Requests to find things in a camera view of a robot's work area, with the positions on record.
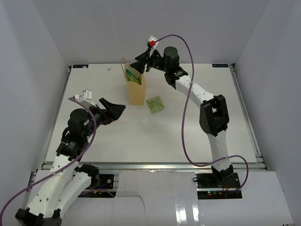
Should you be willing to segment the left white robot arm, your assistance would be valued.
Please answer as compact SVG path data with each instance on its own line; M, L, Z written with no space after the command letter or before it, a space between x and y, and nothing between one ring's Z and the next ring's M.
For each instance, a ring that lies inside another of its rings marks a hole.
M118 120L125 105L113 104L101 98L101 109L91 100L69 99L81 107L70 113L67 127L62 133L60 145L49 174L41 179L40 190L32 201L19 209L15 218L22 226L59 226L65 211L88 187L99 184L96 166L78 164L91 146L99 126Z

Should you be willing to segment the green snack packet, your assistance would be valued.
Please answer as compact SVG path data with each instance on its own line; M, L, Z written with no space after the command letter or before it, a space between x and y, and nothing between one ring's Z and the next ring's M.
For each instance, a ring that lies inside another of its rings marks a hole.
M147 104L151 114L160 112L164 109L164 105L159 96L147 99L146 104Z

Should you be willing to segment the green chips packet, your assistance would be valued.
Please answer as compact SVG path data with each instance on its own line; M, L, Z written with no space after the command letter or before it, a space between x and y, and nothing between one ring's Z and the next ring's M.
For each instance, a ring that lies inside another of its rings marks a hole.
M139 85L142 84L141 76L133 74L129 69L126 69L126 80L130 82L135 82Z

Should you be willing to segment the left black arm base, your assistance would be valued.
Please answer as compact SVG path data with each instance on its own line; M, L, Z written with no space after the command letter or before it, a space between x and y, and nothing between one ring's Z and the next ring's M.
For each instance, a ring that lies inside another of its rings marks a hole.
M101 174L96 166L83 164L75 168L76 172L84 172L91 177L90 185L86 189L112 189L114 184L113 174Z

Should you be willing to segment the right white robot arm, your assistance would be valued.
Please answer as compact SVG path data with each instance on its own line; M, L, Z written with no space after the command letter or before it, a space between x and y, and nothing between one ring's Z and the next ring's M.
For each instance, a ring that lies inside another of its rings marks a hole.
M223 95L213 95L196 84L179 63L177 48L166 47L164 54L148 48L135 57L131 67L140 73L151 68L163 71L167 83L175 90L186 95L200 110L199 124L207 134L212 154L212 181L216 187L222 188L229 183L233 175L233 166L229 160L226 142L229 113Z

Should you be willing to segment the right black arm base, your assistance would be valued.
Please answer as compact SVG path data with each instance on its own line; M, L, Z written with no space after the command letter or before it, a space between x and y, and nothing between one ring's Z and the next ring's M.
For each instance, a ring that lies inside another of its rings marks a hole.
M234 173L225 181L218 181L213 173L199 173L192 179L197 186L199 200L227 200L242 199L242 192L236 191L240 187L238 174Z

